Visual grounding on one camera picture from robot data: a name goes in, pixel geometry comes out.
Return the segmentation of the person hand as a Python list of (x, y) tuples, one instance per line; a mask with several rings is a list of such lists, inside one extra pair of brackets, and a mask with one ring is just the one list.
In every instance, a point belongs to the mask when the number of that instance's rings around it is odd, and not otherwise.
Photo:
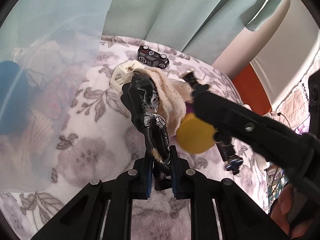
[(273, 202), (269, 216), (291, 239), (300, 238), (315, 219), (316, 212), (306, 206), (307, 202), (306, 196), (287, 184)]

